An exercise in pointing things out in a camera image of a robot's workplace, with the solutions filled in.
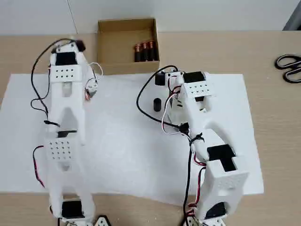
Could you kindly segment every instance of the wire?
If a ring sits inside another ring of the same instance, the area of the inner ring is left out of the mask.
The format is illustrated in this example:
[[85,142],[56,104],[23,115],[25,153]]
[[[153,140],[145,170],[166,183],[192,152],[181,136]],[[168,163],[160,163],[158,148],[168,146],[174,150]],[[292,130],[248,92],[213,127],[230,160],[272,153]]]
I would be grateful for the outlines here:
[[186,214],[186,202],[187,202],[187,198],[188,198],[188,191],[189,191],[189,184],[190,184],[191,156],[192,156],[192,150],[190,148],[189,158],[188,158],[187,185],[186,185],[185,199],[184,199],[184,203],[183,203],[183,214],[184,214],[186,225],[188,225],[187,214]]
[[99,63],[97,63],[97,62],[92,62],[92,63],[89,63],[88,65],[97,65],[97,66],[100,68],[101,72],[102,72],[102,74],[101,74],[100,76],[103,77],[103,68],[99,65]]
[[173,76],[169,77],[168,80],[167,80],[167,87],[168,87],[168,89],[169,89],[170,92],[172,92],[172,90],[170,89],[170,79],[171,78],[176,78],[176,76],[173,75]]
[[201,192],[201,175],[202,175],[202,171],[205,170],[206,167],[201,168],[201,170],[198,173],[198,188],[197,188],[197,198],[195,200],[195,202],[193,203],[189,203],[188,207],[196,207],[199,201],[199,197],[200,197],[200,192]]
[[35,98],[35,99],[32,99],[31,102],[30,102],[30,106],[31,106],[33,109],[38,110],[38,111],[43,111],[44,113],[46,113],[46,115],[47,115],[47,112],[46,112],[45,110],[40,109],[40,108],[36,108],[36,107],[34,107],[32,104],[33,104],[33,102],[36,101],[36,100],[44,100],[44,99],[48,96],[49,90],[50,90],[50,68],[48,69],[48,89],[47,89],[46,95],[45,95],[43,98]]
[[37,147],[33,150],[33,152],[32,152],[32,159],[33,159],[34,173],[35,173],[35,175],[36,175],[36,179],[37,179],[37,181],[39,181],[39,183],[43,186],[43,188],[45,188],[43,181],[39,178],[37,162],[36,162],[36,159],[35,159],[35,157],[34,157],[34,153],[36,152],[36,150],[39,149],[39,148],[41,148],[41,147],[44,147],[44,146],[43,146],[43,145],[39,145],[39,146],[37,146]]
[[[154,74],[146,81],[146,83],[143,85],[142,89],[140,90],[140,92],[139,92],[139,94],[138,94],[138,96],[137,96],[137,100],[136,100],[136,105],[137,105],[138,110],[139,110],[142,114],[144,114],[145,116],[147,116],[147,117],[149,117],[150,119],[152,119],[152,120],[154,120],[154,121],[156,121],[156,122],[159,122],[159,123],[161,123],[162,120],[159,120],[159,119],[156,119],[156,118],[152,117],[151,115],[147,114],[144,110],[141,109],[141,107],[139,106],[139,99],[140,99],[140,96],[141,96],[142,92],[144,91],[145,87],[149,84],[149,82],[151,81],[151,79],[152,79],[153,77],[155,77],[155,76],[156,76],[158,73],[160,73],[161,71],[163,71],[163,70],[165,70],[165,69],[167,69],[167,68],[170,68],[170,67],[173,67],[176,71],[178,71],[178,68],[177,68],[176,66],[173,66],[173,65],[168,65],[168,66],[162,67],[161,69],[159,69],[158,71],[156,71],[156,72],[155,72],[155,73],[154,73]],[[171,123],[166,122],[166,121],[164,121],[163,123],[164,123],[165,125],[172,126],[172,127],[177,128],[177,129],[180,128],[179,126],[174,125],[174,124],[171,124]]]
[[193,139],[190,139],[190,141],[189,141],[190,149],[189,149],[189,159],[188,159],[187,185],[186,185],[185,199],[184,199],[184,203],[183,203],[183,213],[184,213],[186,225],[188,225],[188,221],[187,221],[188,215],[186,213],[186,202],[187,202],[187,198],[188,198],[188,191],[189,191],[189,185],[190,185],[190,170],[191,170],[191,157],[192,157],[191,145],[196,140],[202,140],[203,142],[205,142],[205,139],[202,137],[202,135],[203,135],[203,133],[197,134]]
[[43,101],[43,98],[41,98],[39,92],[37,91],[36,87],[34,86],[34,83],[33,83],[33,74],[34,74],[34,70],[35,70],[36,65],[37,65],[37,63],[39,62],[40,58],[41,58],[41,57],[42,57],[42,56],[43,56],[43,55],[44,55],[44,54],[45,54],[52,46],[54,46],[54,45],[57,44],[58,42],[64,41],[64,40],[68,40],[68,41],[71,41],[71,42],[75,41],[75,40],[73,40],[73,39],[63,38],[63,39],[59,39],[59,40],[56,40],[56,41],[52,42],[52,43],[51,43],[46,49],[44,49],[44,51],[37,57],[37,59],[35,60],[33,66],[32,66],[32,72],[31,72],[31,83],[32,83],[32,88],[33,88],[35,94],[36,94],[37,97],[38,97],[37,100],[39,100],[39,101],[41,102],[41,104],[44,106],[45,110],[33,107],[33,106],[32,106],[32,102],[31,102],[31,107],[32,107],[33,109],[35,109],[35,110],[43,111],[43,112],[46,114],[47,120],[48,120],[48,108],[47,108],[47,106],[45,105],[45,103],[44,103],[44,101]]
[[206,163],[200,162],[200,161],[197,160],[196,153],[194,153],[193,161],[194,161],[198,166],[206,166]]
[[164,132],[165,134],[167,134],[167,135],[181,134],[181,135],[186,136],[186,137],[188,138],[188,140],[190,141],[190,137],[189,137],[187,134],[185,134],[185,133],[181,133],[181,132],[167,133],[166,130],[164,129],[163,121],[164,121],[165,114],[166,114],[166,112],[167,112],[167,104],[168,104],[168,102],[170,101],[170,99],[173,98],[174,95],[176,95],[176,94],[177,94],[177,93],[172,93],[171,95],[169,95],[169,97],[167,98],[167,100],[166,100],[166,102],[165,102],[165,104],[164,104],[164,113],[163,113],[162,120],[161,120],[161,127],[162,127],[163,132]]

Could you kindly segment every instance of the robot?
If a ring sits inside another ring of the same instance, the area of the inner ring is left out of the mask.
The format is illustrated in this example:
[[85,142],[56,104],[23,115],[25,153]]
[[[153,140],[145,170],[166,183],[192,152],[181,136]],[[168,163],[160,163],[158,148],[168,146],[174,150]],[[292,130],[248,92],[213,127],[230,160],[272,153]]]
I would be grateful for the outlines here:
[[[81,154],[85,151],[86,142],[84,102],[89,101],[96,93],[97,78],[83,55],[86,48],[81,40],[58,40],[47,49],[57,43],[59,44],[51,52],[49,65],[49,112],[42,101],[46,97],[41,98],[33,85],[38,96],[36,100],[45,107],[44,112],[47,115],[47,120],[44,121],[44,145],[38,146],[43,147],[47,157],[45,187],[49,191],[50,211],[58,220],[61,219],[69,225],[92,226],[95,204],[85,180]],[[37,171],[36,177],[44,186]],[[65,188],[75,191],[79,199],[64,200]],[[107,223],[107,218],[100,216],[97,223],[98,221]]]
[[[164,116],[190,141],[190,159],[201,167],[198,175],[196,201],[188,204],[188,189],[184,202],[184,225],[224,226],[223,218],[234,213],[243,196],[243,186],[249,171],[244,156],[231,144],[230,137],[211,116],[215,101],[214,87],[206,79],[208,73],[180,71],[156,74],[156,84],[169,89]],[[207,145],[207,137],[218,137],[219,143]],[[205,171],[204,182],[200,177]]]

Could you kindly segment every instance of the white wall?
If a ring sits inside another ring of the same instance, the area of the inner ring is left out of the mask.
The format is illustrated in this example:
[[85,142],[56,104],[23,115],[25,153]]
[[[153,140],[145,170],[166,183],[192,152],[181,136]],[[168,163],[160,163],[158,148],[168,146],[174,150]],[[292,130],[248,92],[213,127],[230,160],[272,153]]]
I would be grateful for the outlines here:
[[67,0],[0,0],[0,34],[91,33],[98,19],[144,16],[160,31],[282,30],[299,1],[69,0],[70,11]]

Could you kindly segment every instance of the black wire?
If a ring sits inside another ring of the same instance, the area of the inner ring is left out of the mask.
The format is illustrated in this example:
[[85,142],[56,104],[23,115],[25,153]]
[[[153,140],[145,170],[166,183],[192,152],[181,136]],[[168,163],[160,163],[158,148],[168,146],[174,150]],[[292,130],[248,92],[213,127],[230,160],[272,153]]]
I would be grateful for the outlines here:
[[35,109],[35,110],[43,111],[44,113],[46,113],[45,110],[40,109],[40,108],[36,108],[36,107],[32,106],[32,103],[33,103],[34,101],[36,101],[36,100],[44,100],[44,99],[48,96],[49,90],[50,90],[50,69],[48,69],[48,89],[47,89],[46,95],[45,95],[43,98],[41,98],[41,99],[39,99],[39,98],[32,99],[31,102],[30,102],[30,106],[31,106],[33,109]]
[[189,184],[190,184],[191,156],[192,156],[192,150],[190,147],[189,159],[188,159],[187,185],[186,185],[185,199],[184,199],[184,203],[183,203],[183,213],[184,213],[186,225],[188,225],[187,214],[186,214],[186,203],[187,203],[187,199],[188,199],[188,191],[189,191]]
[[193,142],[195,140],[202,140],[203,142],[205,142],[205,139],[202,137],[203,133],[197,134],[193,139],[191,139],[191,141],[189,142],[189,159],[188,159],[188,173],[187,173],[187,185],[186,185],[186,192],[185,192],[185,199],[184,199],[184,203],[183,203],[183,213],[184,213],[184,219],[186,222],[186,225],[188,225],[188,221],[187,221],[187,214],[186,214],[186,203],[187,203],[187,199],[188,199],[188,191],[189,191],[189,185],[190,185],[190,171],[191,171],[191,157],[192,157],[192,149],[191,149],[191,145],[193,144]]
[[[173,67],[176,71],[178,71],[178,68],[177,68],[176,66],[173,66],[173,65],[168,65],[168,66],[162,67],[161,69],[159,69],[158,71],[156,71],[156,72],[155,72],[155,73],[154,73],[154,74],[146,81],[146,83],[143,85],[142,89],[140,90],[140,92],[139,92],[139,94],[138,94],[138,96],[137,96],[137,100],[136,100],[136,105],[137,105],[137,108],[139,109],[139,111],[140,111],[142,114],[144,114],[144,115],[146,115],[147,117],[149,117],[150,119],[153,119],[154,121],[157,121],[157,122],[159,122],[159,123],[162,123],[162,121],[161,121],[160,119],[156,119],[156,118],[152,117],[151,115],[147,114],[144,110],[141,109],[141,107],[139,106],[139,98],[140,98],[142,92],[144,91],[145,87],[147,86],[147,84],[149,84],[149,82],[151,81],[151,79],[152,79],[153,77],[155,77],[158,73],[160,73],[161,71],[163,71],[163,70],[165,70],[165,69],[167,69],[167,68],[169,68],[169,67]],[[163,123],[164,123],[165,125],[172,126],[172,127],[177,128],[177,129],[180,128],[179,126],[174,125],[174,124],[171,124],[171,123],[166,122],[166,121],[163,121]]]
[[35,60],[33,66],[32,66],[32,72],[31,72],[31,82],[32,82],[32,88],[35,92],[35,94],[37,95],[37,100],[39,100],[41,102],[41,104],[44,106],[45,110],[43,109],[39,109],[39,108],[35,108],[32,106],[32,102],[31,102],[31,107],[35,110],[39,110],[39,111],[43,111],[45,114],[46,114],[46,117],[48,119],[48,108],[47,106],[45,105],[44,101],[43,101],[43,98],[41,98],[41,96],[39,95],[39,92],[37,91],[36,87],[34,86],[33,84],[33,73],[34,73],[34,70],[36,68],[36,65],[37,63],[39,62],[40,58],[44,55],[44,53],[46,53],[52,46],[54,46],[56,43],[60,42],[60,41],[64,41],[64,40],[68,40],[68,41],[75,41],[73,39],[67,39],[67,38],[63,38],[63,39],[59,39],[59,40],[56,40],[54,42],[52,42],[39,56],[38,58]]
[[35,154],[36,150],[39,149],[39,148],[41,148],[41,147],[44,147],[44,146],[43,146],[43,145],[39,145],[39,146],[37,146],[37,147],[33,150],[33,152],[32,152],[32,159],[33,159],[34,174],[35,174],[35,176],[36,176],[36,179],[37,179],[37,181],[39,181],[39,183],[43,186],[43,188],[45,188],[45,185],[44,185],[43,181],[40,179],[40,177],[39,177],[39,175],[38,175],[38,167],[37,167],[36,159],[35,159],[35,157],[34,157],[34,154]]

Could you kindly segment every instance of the white wire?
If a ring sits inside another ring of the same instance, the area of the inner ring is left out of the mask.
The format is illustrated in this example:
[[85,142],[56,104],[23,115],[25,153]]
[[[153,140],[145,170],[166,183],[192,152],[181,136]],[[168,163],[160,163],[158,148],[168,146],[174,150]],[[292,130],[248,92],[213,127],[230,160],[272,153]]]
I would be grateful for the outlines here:
[[171,98],[174,97],[174,95],[176,95],[176,93],[173,93],[167,100],[166,100],[166,104],[164,106],[164,113],[163,113],[163,116],[162,116],[162,122],[161,122],[161,127],[162,127],[162,130],[165,134],[167,135],[175,135],[175,134],[181,134],[181,135],[184,135],[188,138],[188,140],[190,141],[190,137],[188,135],[186,135],[185,133],[181,133],[181,132],[175,132],[175,133],[167,133],[164,129],[164,124],[163,124],[163,121],[164,121],[164,117],[165,117],[165,114],[167,112],[167,105],[168,105],[168,102],[170,101]]
[[97,63],[97,62],[91,62],[88,65],[89,66],[91,66],[91,65],[97,65],[100,68],[100,70],[102,71],[102,74],[100,76],[103,77],[103,68],[99,65],[99,63]]

